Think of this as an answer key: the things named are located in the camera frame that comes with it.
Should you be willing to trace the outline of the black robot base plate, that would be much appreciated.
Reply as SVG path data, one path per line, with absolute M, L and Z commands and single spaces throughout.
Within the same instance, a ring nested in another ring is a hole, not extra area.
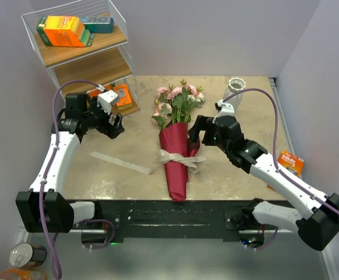
M 258 247 L 268 241 L 273 226 L 247 225 L 242 209 L 247 201 L 97 200 L 88 223 L 74 226 L 86 243 L 111 238 L 221 239 Z

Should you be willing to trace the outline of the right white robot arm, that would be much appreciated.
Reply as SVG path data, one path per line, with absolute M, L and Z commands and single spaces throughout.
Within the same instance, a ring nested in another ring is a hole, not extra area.
M 239 229 L 271 225 L 297 233 L 310 248 L 322 251 L 339 232 L 339 195 L 315 190 L 274 161 L 273 156 L 255 141 L 246 139 L 234 116 L 212 118 L 199 115 L 188 131 L 189 140 L 218 147 L 231 164 L 271 186 L 289 207 L 255 198 L 234 220 Z

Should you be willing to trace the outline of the red wrapping paper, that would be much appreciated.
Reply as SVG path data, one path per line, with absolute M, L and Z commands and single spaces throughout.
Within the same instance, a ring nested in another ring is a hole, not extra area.
M 174 202 L 186 200 L 188 172 L 198 172 L 197 164 L 205 157 L 197 156 L 200 141 L 188 139 L 188 123 L 173 124 L 159 133 L 160 157 L 166 174 L 167 188 Z

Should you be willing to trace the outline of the white printed ribbon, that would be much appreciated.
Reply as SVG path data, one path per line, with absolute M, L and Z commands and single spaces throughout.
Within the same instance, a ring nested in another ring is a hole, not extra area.
M 198 172 L 197 163 L 202 163 L 206 161 L 206 158 L 203 156 L 191 156 L 191 157 L 184 157 L 178 153 L 169 153 L 167 151 L 164 151 L 161 149 L 159 151 L 159 162 L 166 164 L 166 163 L 180 163 L 183 166 L 186 166 L 192 173 Z M 112 163 L 117 166 L 125 167 L 130 170 L 134 170 L 143 174 L 150 175 L 154 168 L 147 168 L 143 166 L 139 166 L 137 164 L 126 162 L 121 159 L 117 159 L 115 157 L 107 156 L 105 154 L 99 153 L 99 152 L 92 152 L 90 153 L 90 156 L 96 159 L 103 160 L 108 163 Z

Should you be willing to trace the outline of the pink flower bunch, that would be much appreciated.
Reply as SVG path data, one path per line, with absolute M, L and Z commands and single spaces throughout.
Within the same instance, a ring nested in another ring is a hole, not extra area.
M 161 130 L 172 124 L 189 123 L 191 112 L 201 108 L 205 102 L 201 86 L 190 85 L 185 79 L 180 84 L 181 86 L 169 84 L 168 87 L 160 87 L 156 91 L 156 110 L 151 119 Z

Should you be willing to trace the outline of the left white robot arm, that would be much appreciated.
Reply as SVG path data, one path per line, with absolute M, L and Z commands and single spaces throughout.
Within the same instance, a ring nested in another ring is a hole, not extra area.
M 124 131 L 122 115 L 110 120 L 119 96 L 112 90 L 90 97 L 87 93 L 70 93 L 65 107 L 57 114 L 51 127 L 51 142 L 45 161 L 26 192 L 16 196 L 16 206 L 25 229 L 30 233 L 43 231 L 68 233 L 84 222 L 91 229 L 103 223 L 103 214 L 93 202 L 68 202 L 62 195 L 72 158 L 83 136 L 92 129 L 111 139 Z

